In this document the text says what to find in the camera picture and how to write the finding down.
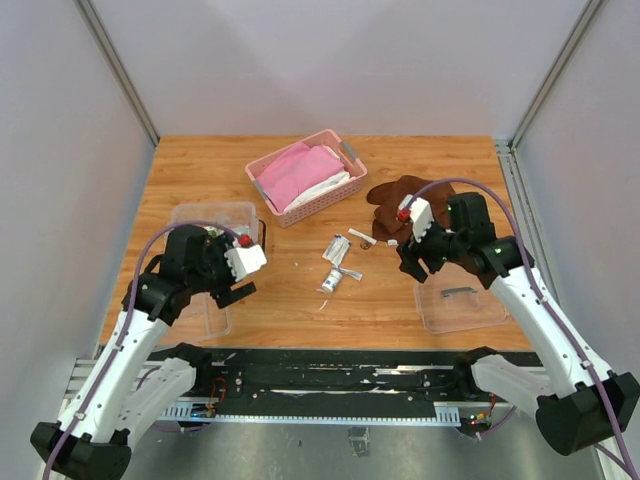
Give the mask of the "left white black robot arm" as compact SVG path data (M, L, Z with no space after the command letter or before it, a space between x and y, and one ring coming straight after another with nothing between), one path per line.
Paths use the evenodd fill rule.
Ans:
M194 296L206 293L224 309L255 292L249 278L267 263L263 247L248 234L204 220L169 224L143 249L160 238L166 240L162 253L138 258L111 337L84 384L56 421L38 423L31 434L43 478L121 478L166 407L213 386L210 355L186 343L140 387L134 382Z

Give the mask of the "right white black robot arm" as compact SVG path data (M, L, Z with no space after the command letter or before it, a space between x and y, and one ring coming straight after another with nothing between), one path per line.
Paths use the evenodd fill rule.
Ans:
M427 200L407 195L401 201L398 218L411 226L397 249L401 271L423 283L451 263L476 277L519 324L545 368L532 374L488 347L478 348L454 373L455 392L466 400L493 393L511 403L564 456L621 435L639 400L636 378L615 373L589 347L517 238L497 236L481 194L456 194L447 211L450 225L443 227Z

